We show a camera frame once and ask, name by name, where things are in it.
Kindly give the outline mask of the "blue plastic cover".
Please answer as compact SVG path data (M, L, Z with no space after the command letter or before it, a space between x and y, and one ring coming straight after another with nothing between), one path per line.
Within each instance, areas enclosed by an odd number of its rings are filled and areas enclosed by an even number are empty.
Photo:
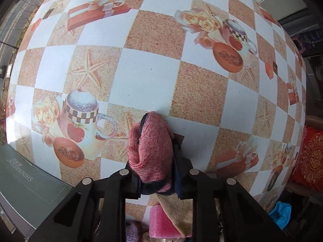
M290 204L277 201L275 207L268 215L277 224L277 226L283 230L290 220L291 209L292 206Z

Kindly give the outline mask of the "beige knitted cloth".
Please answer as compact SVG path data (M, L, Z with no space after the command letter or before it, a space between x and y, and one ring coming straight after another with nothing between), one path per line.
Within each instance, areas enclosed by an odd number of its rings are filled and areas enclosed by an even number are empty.
M178 232L183 237L191 235L193 226L193 200L181 200L176 193L170 196L156 194L155 197Z

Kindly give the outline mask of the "pink knitted sock roll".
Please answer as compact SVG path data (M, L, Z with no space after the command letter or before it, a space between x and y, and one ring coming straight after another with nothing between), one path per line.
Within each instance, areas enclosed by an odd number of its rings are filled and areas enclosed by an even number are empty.
M172 193L174 135L156 112L144 114L129 133L128 165L140 178L143 194Z

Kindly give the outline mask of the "grey-green storage box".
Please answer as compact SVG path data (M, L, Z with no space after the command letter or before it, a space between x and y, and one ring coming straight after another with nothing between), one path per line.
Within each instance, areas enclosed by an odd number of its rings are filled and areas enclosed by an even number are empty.
M77 241L74 188L1 146L1 205L28 241Z

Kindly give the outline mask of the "purple knitted hat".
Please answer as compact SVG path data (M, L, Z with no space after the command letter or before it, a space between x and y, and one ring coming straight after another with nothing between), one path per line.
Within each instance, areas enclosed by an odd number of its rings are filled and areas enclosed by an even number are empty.
M126 222L126 242L139 242L142 238L142 224L138 221Z

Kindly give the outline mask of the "red embroidered cushion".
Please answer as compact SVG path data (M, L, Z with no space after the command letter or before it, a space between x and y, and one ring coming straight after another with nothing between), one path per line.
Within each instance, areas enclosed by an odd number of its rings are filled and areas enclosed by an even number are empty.
M322 130L305 126L290 181L322 194Z

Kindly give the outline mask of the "pink sponge block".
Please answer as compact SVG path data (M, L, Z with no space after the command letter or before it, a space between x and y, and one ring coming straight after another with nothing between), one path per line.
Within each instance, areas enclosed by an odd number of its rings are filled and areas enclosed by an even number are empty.
M183 236L172 224L162 209L162 206L155 205L151 207L149 212L149 236L155 239L175 239L187 238L192 235Z

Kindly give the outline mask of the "checkered patterned tablecloth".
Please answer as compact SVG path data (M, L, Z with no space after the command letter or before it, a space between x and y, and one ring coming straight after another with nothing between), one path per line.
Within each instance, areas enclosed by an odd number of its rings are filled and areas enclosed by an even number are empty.
M154 111L201 171L232 173L266 211L301 145L305 64L255 0L44 0L8 90L7 140L69 185L127 161Z

